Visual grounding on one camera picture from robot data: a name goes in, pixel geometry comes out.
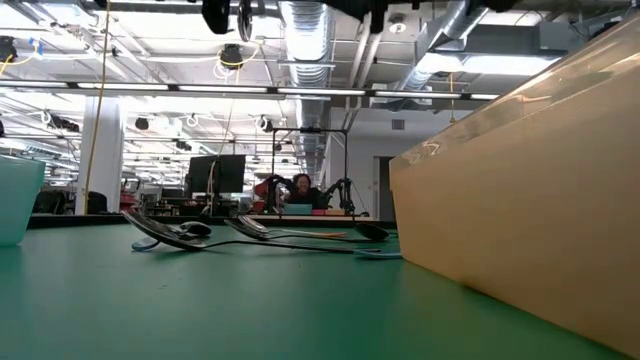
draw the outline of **white column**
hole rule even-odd
[[[80,146],[80,174],[76,196],[76,215],[84,214],[85,189],[89,154],[93,139],[98,98],[87,97],[82,126],[82,144]],[[120,108],[120,99],[103,98],[100,110],[100,122],[91,165],[89,191],[95,191],[107,197],[107,210],[118,212],[120,209],[120,179],[122,177],[122,150],[124,148],[124,129],[127,114]]]

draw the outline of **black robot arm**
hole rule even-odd
[[[353,204],[353,200],[351,200],[351,184],[351,179],[342,178],[335,184],[331,185],[331,187],[329,187],[327,191],[322,193],[322,207],[325,209],[329,208],[329,202],[333,198],[333,193],[337,190],[338,196],[340,196],[340,209],[344,210],[345,214],[347,215],[353,215],[356,211],[356,207]]]

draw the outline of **metal frame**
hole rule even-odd
[[[3,91],[25,91],[98,96],[99,82],[64,82],[38,80],[0,80]],[[470,100],[487,102],[497,98],[495,94],[448,93],[437,91],[388,91],[373,89],[327,89],[276,86],[243,86],[223,84],[158,84],[158,83],[106,83],[104,96],[178,96],[178,97],[248,97],[284,99],[289,95],[320,96],[330,98],[395,98]]]

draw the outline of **pipe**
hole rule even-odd
[[[369,52],[367,53],[367,57],[364,60],[364,65],[362,66],[360,77],[358,78],[358,88],[363,87],[364,83],[367,81],[367,76],[369,76],[369,71],[371,70],[373,59],[376,57],[376,53],[378,52],[378,46],[380,45],[381,38],[382,33],[373,35],[373,40],[371,40],[371,45],[369,46]]]
[[[314,2],[281,2],[280,11],[285,27],[285,44],[289,60],[325,62],[330,56],[331,12],[325,4]],[[326,88],[330,69],[318,65],[290,66],[291,80],[296,87]],[[326,127],[329,125],[326,101],[296,100],[296,118],[299,127]],[[300,136],[302,151],[320,148],[317,138]],[[305,158],[306,172],[315,174],[318,162]]]
[[[466,38],[489,11],[485,6],[471,6],[472,0],[450,1],[442,17],[423,27],[415,43],[416,66],[396,85],[396,90],[418,91],[424,88],[433,75],[425,71],[425,68],[433,68],[431,51],[453,40]]]
[[[369,41],[369,26],[366,24],[366,21],[362,23],[362,34],[360,35],[360,40],[358,41],[358,48],[356,49],[356,56],[353,58],[353,65],[351,66],[351,71],[349,72],[349,80],[347,81],[347,85],[345,87],[350,88],[354,85],[356,81],[356,75],[358,75],[358,70],[360,69],[360,62],[362,61],[362,56],[364,55],[364,51],[367,48],[367,42]]]

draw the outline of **teal bowl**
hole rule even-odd
[[[0,155],[0,246],[22,241],[43,182],[43,162]]]
[[[285,215],[311,215],[313,207],[307,204],[285,204]]]

